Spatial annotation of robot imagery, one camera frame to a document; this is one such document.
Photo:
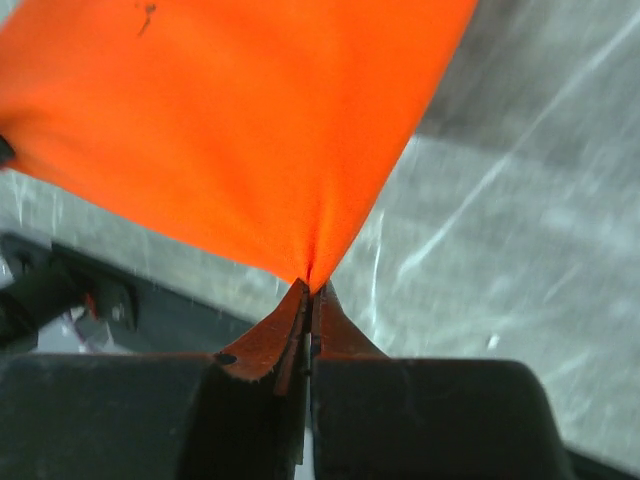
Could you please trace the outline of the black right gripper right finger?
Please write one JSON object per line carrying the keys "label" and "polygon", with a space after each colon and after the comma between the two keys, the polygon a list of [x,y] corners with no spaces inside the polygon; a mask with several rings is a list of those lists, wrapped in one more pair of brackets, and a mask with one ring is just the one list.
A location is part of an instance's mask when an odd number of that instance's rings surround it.
{"label": "black right gripper right finger", "polygon": [[345,314],[331,282],[314,294],[310,334],[314,357],[387,357]]}

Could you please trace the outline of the orange t shirt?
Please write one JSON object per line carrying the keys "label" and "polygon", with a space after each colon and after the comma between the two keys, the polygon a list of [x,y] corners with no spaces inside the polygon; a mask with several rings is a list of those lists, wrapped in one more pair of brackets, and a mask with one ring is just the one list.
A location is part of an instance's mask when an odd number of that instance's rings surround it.
{"label": "orange t shirt", "polygon": [[13,167],[312,290],[354,241],[472,1],[23,1]]}

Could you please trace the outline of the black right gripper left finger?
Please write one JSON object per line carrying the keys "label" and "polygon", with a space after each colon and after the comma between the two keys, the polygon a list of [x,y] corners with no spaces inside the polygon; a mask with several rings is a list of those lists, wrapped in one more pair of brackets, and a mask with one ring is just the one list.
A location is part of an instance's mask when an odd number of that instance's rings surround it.
{"label": "black right gripper left finger", "polygon": [[309,288],[296,280],[276,308],[215,355],[215,384],[228,390],[266,388],[289,394],[299,365]]}

